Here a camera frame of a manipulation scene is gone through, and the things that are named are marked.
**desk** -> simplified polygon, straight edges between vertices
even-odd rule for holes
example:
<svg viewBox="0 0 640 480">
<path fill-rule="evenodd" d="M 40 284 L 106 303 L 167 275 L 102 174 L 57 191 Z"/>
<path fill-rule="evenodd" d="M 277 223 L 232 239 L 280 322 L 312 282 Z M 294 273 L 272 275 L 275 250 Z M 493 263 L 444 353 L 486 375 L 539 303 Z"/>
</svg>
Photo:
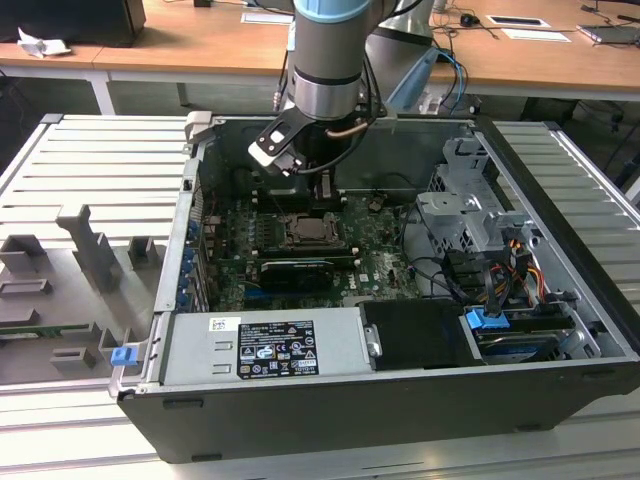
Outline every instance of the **desk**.
<svg viewBox="0 0 640 480">
<path fill-rule="evenodd" d="M 495 27 L 486 15 L 535 17 L 555 30 L 575 30 L 576 25 L 604 25 L 602 18 L 580 10 L 585 0 L 459 0 L 460 8 L 473 9 L 486 27 Z M 600 3 L 600 11 L 614 23 L 618 14 L 640 15 L 640 7 Z M 460 12 L 434 14 L 432 25 L 451 22 L 458 27 Z M 564 33 L 571 43 L 511 40 L 493 30 L 495 40 L 482 29 L 463 30 L 453 39 L 456 56 L 469 70 L 468 93 L 598 100 L 640 101 L 640 50 L 633 47 L 593 46 L 581 32 Z M 443 48 L 448 40 L 436 39 Z M 445 65 L 439 65 L 432 82 L 438 82 Z"/>
<path fill-rule="evenodd" d="M 185 83 L 265 85 L 280 73 L 288 27 L 240 23 L 243 9 L 219 4 L 194 8 L 189 0 L 166 3 L 144 0 L 146 28 L 134 48 L 73 46 L 74 55 L 43 60 L 28 57 L 15 45 L 0 44 L 0 68 L 10 76 L 72 78 L 91 82 L 103 114 L 116 109 L 110 81 L 178 83 L 185 104 Z M 604 24 L 580 10 L 578 0 L 458 0 L 473 8 L 483 23 L 486 14 L 535 16 L 554 29 L 579 23 Z M 605 15 L 638 16 L 638 7 L 601 3 Z M 459 14 L 450 21 L 457 24 Z M 446 21 L 434 15 L 432 23 Z M 593 47 L 579 32 L 571 43 L 510 40 L 495 30 L 462 31 L 454 48 L 470 75 L 468 93 L 531 97 L 640 101 L 640 52 L 635 48 Z M 436 35 L 444 47 L 443 34 Z M 431 84 L 449 85 L 450 66 L 437 65 Z"/>
</svg>

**blue latch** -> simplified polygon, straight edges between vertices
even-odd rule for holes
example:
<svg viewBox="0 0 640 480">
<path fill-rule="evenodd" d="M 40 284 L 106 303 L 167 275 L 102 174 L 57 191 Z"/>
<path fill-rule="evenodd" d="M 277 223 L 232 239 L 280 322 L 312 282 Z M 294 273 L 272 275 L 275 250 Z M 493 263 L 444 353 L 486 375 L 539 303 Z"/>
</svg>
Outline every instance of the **blue latch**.
<svg viewBox="0 0 640 480">
<path fill-rule="evenodd" d="M 114 367 L 133 367 L 138 365 L 138 347 L 118 347 L 111 354 Z"/>
<path fill-rule="evenodd" d="M 476 328 L 509 328 L 511 326 L 504 312 L 498 317 L 487 317 L 484 314 L 484 308 L 473 308 L 466 317 L 471 330 Z"/>
</svg>

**desk leg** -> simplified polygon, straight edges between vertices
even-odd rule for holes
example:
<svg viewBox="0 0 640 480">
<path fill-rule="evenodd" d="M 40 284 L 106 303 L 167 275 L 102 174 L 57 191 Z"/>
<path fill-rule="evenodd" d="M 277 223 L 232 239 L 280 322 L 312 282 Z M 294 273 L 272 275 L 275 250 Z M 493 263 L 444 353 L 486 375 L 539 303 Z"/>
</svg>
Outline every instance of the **desk leg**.
<svg viewBox="0 0 640 480">
<path fill-rule="evenodd" d="M 116 109 L 109 93 L 109 76 L 107 72 L 91 72 L 91 74 L 87 75 L 87 80 L 91 82 L 100 113 L 102 115 L 116 115 Z"/>
<path fill-rule="evenodd" d="M 180 100 L 181 107 L 188 107 L 191 105 L 189 102 L 189 96 L 187 95 L 187 86 L 184 83 L 176 83 L 178 87 L 178 100 Z"/>
</svg>

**electronic device on desk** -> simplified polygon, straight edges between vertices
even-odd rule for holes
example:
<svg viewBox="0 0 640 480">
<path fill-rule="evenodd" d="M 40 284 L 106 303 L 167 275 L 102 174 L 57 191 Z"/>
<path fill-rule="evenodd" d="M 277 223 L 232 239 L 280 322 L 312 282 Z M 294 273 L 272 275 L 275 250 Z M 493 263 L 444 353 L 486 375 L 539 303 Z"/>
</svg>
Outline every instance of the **electronic device on desk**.
<svg viewBox="0 0 640 480">
<path fill-rule="evenodd" d="M 602 45 L 640 45 L 640 29 L 638 27 L 578 25 L 578 30 Z"/>
<path fill-rule="evenodd" d="M 3 42 L 16 42 L 21 28 L 45 40 L 130 47 L 145 21 L 142 0 L 0 0 Z"/>
</svg>

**black cable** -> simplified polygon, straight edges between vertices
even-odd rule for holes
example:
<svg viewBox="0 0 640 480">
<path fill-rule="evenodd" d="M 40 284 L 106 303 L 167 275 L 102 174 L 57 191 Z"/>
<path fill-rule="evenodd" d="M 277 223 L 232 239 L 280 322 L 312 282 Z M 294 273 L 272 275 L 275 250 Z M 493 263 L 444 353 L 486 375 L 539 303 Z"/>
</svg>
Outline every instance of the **black cable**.
<svg viewBox="0 0 640 480">
<path fill-rule="evenodd" d="M 378 102 L 376 114 L 373 116 L 373 121 L 370 122 L 373 123 L 382 113 L 382 94 L 380 93 L 380 86 L 378 85 L 378 79 L 376 78 L 376 73 L 373 70 L 373 65 L 371 65 L 371 59 L 369 58 L 369 55 L 366 51 L 364 52 L 364 61 L 366 69 L 369 71 L 369 75 L 371 76 L 371 84 L 373 85 L 373 89 L 376 94 L 376 100 Z"/>
<path fill-rule="evenodd" d="M 387 17 L 387 19 L 389 18 L 393 18 L 393 17 L 399 17 L 400 15 L 404 15 L 405 13 L 409 13 L 411 10 L 413 10 L 414 8 L 416 8 L 418 5 L 420 5 L 422 3 L 422 0 L 416 0 L 415 2 L 413 2 L 411 5 L 403 8 L 402 10 L 398 10 L 398 11 L 394 11 L 391 15 L 389 15 Z"/>
<path fill-rule="evenodd" d="M 330 168 L 335 167 L 336 165 L 341 163 L 345 158 L 351 155 L 360 146 L 360 144 L 362 143 L 362 140 L 364 140 L 364 136 L 367 134 L 367 130 L 368 129 L 365 129 L 360 135 L 358 135 L 356 139 L 353 141 L 353 143 L 349 146 L 349 148 L 347 148 L 344 152 L 342 152 L 336 158 L 331 160 L 329 163 L 325 163 L 324 165 L 320 165 L 314 168 L 295 170 L 292 173 L 296 175 L 313 175 L 313 174 L 324 172 L 325 170 L 329 170 Z"/>
<path fill-rule="evenodd" d="M 376 94 L 376 98 L 377 98 L 376 113 L 373 114 L 371 116 L 371 118 L 369 118 L 369 120 L 368 120 L 369 125 L 371 125 L 373 122 L 376 121 L 376 119 L 382 113 L 382 105 L 383 105 L 383 103 L 382 103 L 382 94 L 380 93 L 380 86 L 378 85 L 378 80 L 376 79 L 375 72 L 373 71 L 373 67 L 371 65 L 371 60 L 369 59 L 369 56 L 367 55 L 366 52 L 364 54 L 364 62 L 365 62 L 365 75 L 367 77 L 369 77 L 367 81 L 369 81 L 370 84 L 373 85 L 373 89 L 375 90 L 375 94 Z M 306 168 L 306 169 L 302 169 L 302 170 L 293 170 L 291 173 L 293 173 L 295 175 L 314 175 L 316 173 L 324 172 L 325 170 L 329 170 L 330 168 L 333 168 L 333 167 L 337 166 L 338 164 L 343 162 L 349 155 L 351 155 L 360 146 L 360 144 L 364 140 L 365 135 L 367 134 L 367 130 L 368 130 L 368 128 L 366 128 L 360 135 L 358 135 L 356 137 L 356 139 L 349 146 L 349 148 L 347 148 L 344 152 L 342 152 L 340 155 L 338 155 L 336 158 L 334 158 L 330 162 L 325 163 L 324 165 L 319 165 L 319 166 L 314 167 L 314 168 Z"/>
<path fill-rule="evenodd" d="M 278 91 L 282 88 L 282 79 L 284 78 L 284 73 L 287 71 L 287 60 L 289 59 L 289 50 L 285 50 L 284 53 L 284 61 L 282 62 L 282 69 L 280 70 L 280 78 L 278 78 Z"/>
<path fill-rule="evenodd" d="M 454 291 L 451 289 L 451 287 L 449 285 L 447 285 L 446 283 L 444 283 L 441 280 L 438 280 L 436 277 L 434 277 L 433 275 L 429 275 L 428 273 L 424 273 L 422 270 L 420 270 L 419 268 L 416 268 L 414 265 L 411 265 L 411 268 L 413 269 L 414 272 L 416 272 L 418 275 L 420 275 L 422 278 L 429 280 L 432 284 L 436 284 L 439 287 L 444 288 L 447 292 L 449 292 L 451 295 L 455 295 Z"/>
<path fill-rule="evenodd" d="M 278 10 L 277 8 L 265 7 L 260 3 L 260 1 L 259 0 L 253 0 L 253 3 L 255 3 L 261 9 L 266 10 L 267 12 L 277 13 L 278 15 L 289 15 L 290 17 L 293 17 L 293 13 L 291 13 L 291 12 L 286 12 L 284 10 Z"/>
<path fill-rule="evenodd" d="M 367 89 L 367 117 L 371 118 L 373 116 L 373 92 L 371 90 L 371 75 L 369 75 L 367 62 L 365 60 L 362 61 L 364 64 L 364 84 Z"/>
<path fill-rule="evenodd" d="M 381 173 L 380 175 L 376 176 L 375 179 L 376 180 L 380 180 L 381 178 L 386 178 L 386 177 L 398 177 L 401 178 L 402 180 L 404 180 L 407 185 L 409 185 L 411 188 L 413 188 L 414 190 L 421 190 L 424 187 L 419 187 L 418 185 L 416 185 L 415 183 L 413 183 L 409 177 L 407 177 L 404 173 L 400 173 L 400 172 L 385 172 L 385 173 Z M 380 186 L 376 183 L 373 183 L 372 187 L 374 189 L 379 189 Z"/>
<path fill-rule="evenodd" d="M 638 120 L 636 122 L 636 124 L 633 126 L 633 128 L 631 130 L 629 130 L 629 133 L 627 133 L 627 135 L 622 139 L 622 141 L 618 144 L 616 149 L 613 151 L 613 153 L 609 157 L 609 160 L 607 160 L 607 163 L 605 164 L 604 168 L 602 169 L 603 173 L 607 173 L 607 169 L 609 168 L 609 166 L 613 162 L 613 159 L 616 158 L 616 155 L 618 155 L 618 152 L 622 149 L 622 147 L 624 147 L 624 145 L 627 143 L 627 141 L 631 138 L 631 135 L 633 135 L 633 132 L 635 132 L 636 129 L 639 126 L 640 126 L 640 120 Z"/>
</svg>

